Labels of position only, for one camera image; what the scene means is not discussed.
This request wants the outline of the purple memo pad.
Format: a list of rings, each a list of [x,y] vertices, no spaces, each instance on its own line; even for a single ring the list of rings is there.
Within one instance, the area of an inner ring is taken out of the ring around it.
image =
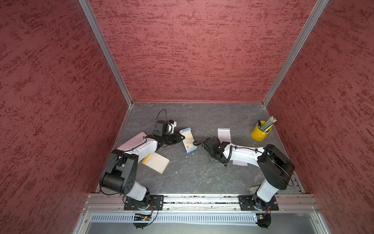
[[[218,139],[220,142],[232,143],[230,128],[218,128]]]

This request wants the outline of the blue memo pad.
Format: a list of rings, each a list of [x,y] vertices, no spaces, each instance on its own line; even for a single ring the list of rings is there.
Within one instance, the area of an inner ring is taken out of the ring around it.
[[[197,146],[194,145],[194,138],[191,132],[191,128],[182,129],[179,133],[184,137],[183,144],[185,146],[186,152],[191,153],[197,149]]]

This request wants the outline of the yellow memo pad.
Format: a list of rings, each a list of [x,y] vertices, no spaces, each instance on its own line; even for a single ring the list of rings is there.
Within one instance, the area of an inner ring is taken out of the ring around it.
[[[142,164],[160,174],[163,174],[169,162],[169,159],[163,157],[162,155],[156,152],[149,154],[142,160]]]

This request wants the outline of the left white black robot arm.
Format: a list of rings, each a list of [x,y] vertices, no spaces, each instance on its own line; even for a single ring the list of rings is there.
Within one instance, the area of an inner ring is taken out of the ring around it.
[[[112,150],[99,179],[99,188],[107,188],[138,203],[149,204],[149,189],[136,182],[138,164],[161,147],[171,146],[185,139],[175,130],[176,126],[177,122],[173,120],[158,120],[151,134],[141,132]]]

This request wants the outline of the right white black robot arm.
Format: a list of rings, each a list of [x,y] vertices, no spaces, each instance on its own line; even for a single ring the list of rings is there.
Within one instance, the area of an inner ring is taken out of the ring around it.
[[[264,182],[252,197],[252,205],[257,210],[264,210],[274,203],[274,196],[279,190],[285,190],[289,183],[294,185],[292,174],[294,163],[275,145],[268,144],[263,148],[238,146],[218,138],[207,138],[205,141],[195,141],[195,146],[201,145],[210,157],[227,166],[230,161],[241,161],[260,168],[265,177]]]

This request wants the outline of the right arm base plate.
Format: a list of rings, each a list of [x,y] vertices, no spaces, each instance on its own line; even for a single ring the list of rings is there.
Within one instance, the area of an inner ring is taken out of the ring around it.
[[[239,206],[241,211],[278,211],[278,203],[275,197],[265,202],[256,195],[239,195]]]

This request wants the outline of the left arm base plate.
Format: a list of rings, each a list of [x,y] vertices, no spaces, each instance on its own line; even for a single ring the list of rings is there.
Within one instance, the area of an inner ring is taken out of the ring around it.
[[[163,209],[164,195],[146,195],[142,201],[125,197],[125,211],[160,211]]]

